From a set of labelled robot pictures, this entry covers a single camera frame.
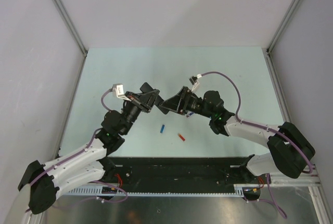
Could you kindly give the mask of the black remote control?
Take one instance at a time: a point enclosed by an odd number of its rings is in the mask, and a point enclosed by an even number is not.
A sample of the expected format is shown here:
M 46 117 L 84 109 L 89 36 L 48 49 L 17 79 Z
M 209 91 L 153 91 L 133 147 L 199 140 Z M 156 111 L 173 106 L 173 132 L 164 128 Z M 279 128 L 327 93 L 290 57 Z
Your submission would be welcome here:
M 140 87 L 140 91 L 143 93 L 148 93 L 153 91 L 154 89 L 147 83 L 144 82 L 143 85 Z M 161 98 L 161 96 L 159 95 L 156 100 L 155 100 L 155 105 L 158 106 L 163 102 L 163 99 Z

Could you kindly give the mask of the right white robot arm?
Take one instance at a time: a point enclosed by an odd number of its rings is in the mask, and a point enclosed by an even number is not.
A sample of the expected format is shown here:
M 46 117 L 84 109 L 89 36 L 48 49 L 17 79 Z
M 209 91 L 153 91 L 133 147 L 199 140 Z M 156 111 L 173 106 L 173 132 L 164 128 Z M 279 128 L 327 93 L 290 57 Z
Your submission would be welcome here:
M 292 123 L 264 125 L 242 120 L 224 108 L 218 91 L 209 90 L 200 98 L 188 87 L 183 87 L 175 96 L 159 102 L 158 107 L 161 111 L 179 115 L 193 112 L 205 116 L 215 134 L 246 139 L 268 148 L 267 154 L 247 158 L 240 170 L 240 177 L 246 183 L 273 172 L 297 179 L 301 173 L 313 171 L 314 148 Z

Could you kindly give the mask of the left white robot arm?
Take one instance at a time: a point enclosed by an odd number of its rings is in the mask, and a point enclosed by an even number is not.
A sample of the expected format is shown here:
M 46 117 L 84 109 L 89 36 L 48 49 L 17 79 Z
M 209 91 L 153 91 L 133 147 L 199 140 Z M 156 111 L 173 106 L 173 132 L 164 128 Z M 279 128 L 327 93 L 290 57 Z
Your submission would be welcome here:
M 40 214 L 68 191 L 88 182 L 110 182 L 115 176 L 115 165 L 108 157 L 125 142 L 140 113 L 149 113 L 159 97 L 159 90 L 142 90 L 140 93 L 124 92 L 122 85 L 114 85 L 107 93 L 123 100 L 120 112 L 108 109 L 90 141 L 75 151 L 44 164 L 31 162 L 18 185 L 18 190 L 30 187 L 24 211 Z

